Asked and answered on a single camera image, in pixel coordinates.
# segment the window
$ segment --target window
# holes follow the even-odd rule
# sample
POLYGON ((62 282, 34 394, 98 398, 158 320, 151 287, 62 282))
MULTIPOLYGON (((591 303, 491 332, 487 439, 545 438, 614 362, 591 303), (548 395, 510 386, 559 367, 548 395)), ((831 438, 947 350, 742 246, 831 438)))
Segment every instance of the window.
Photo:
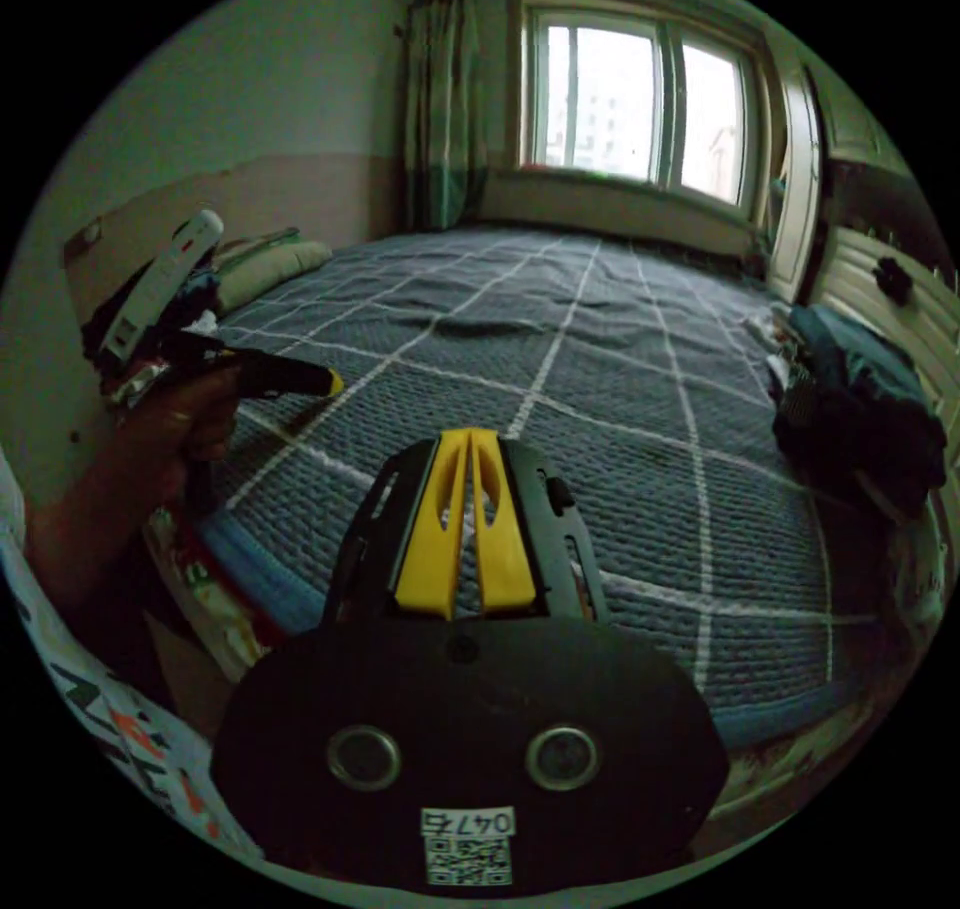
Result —
POLYGON ((599 9, 528 3, 525 25, 527 161, 749 209, 759 125, 744 54, 669 20, 599 9))

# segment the curtain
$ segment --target curtain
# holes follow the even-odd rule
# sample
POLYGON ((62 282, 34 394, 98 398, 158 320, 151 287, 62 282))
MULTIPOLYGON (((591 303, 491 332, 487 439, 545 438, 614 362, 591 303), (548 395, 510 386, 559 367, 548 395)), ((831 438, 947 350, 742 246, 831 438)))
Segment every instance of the curtain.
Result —
POLYGON ((479 208, 487 147, 473 0, 415 0, 407 32, 407 228, 450 229, 479 208))

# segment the qr code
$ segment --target qr code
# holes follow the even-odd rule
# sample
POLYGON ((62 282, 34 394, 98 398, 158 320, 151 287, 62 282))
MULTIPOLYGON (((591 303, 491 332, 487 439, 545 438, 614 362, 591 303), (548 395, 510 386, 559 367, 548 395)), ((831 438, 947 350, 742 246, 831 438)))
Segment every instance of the qr code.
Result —
POLYGON ((427 882, 433 886, 509 886, 510 839, 427 836, 427 882))

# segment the gray quilted bedspread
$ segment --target gray quilted bedspread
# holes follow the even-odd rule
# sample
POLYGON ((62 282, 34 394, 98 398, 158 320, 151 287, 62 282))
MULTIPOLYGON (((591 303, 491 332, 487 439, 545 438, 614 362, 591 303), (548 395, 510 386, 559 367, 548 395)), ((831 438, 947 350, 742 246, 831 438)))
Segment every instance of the gray quilted bedspread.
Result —
MULTIPOLYGON (((882 642, 881 530, 777 449, 765 351, 743 325, 770 294, 687 261, 577 233, 410 235, 345 250, 227 318, 228 343, 347 384, 326 406, 242 407, 217 484, 221 522, 258 546, 263 572, 234 563, 244 588, 288 631, 315 624, 384 460, 481 425, 549 454, 615 620, 669 652, 715 713, 790 728, 844 701, 882 642)), ((476 608, 467 568, 461 611, 476 608)))

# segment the label sticker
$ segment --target label sticker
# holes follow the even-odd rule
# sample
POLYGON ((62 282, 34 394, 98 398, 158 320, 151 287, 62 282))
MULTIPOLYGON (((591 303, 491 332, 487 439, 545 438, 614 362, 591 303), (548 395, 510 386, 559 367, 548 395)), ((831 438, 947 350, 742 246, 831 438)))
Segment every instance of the label sticker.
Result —
POLYGON ((420 834, 433 886, 509 886, 513 806, 421 809, 420 834))

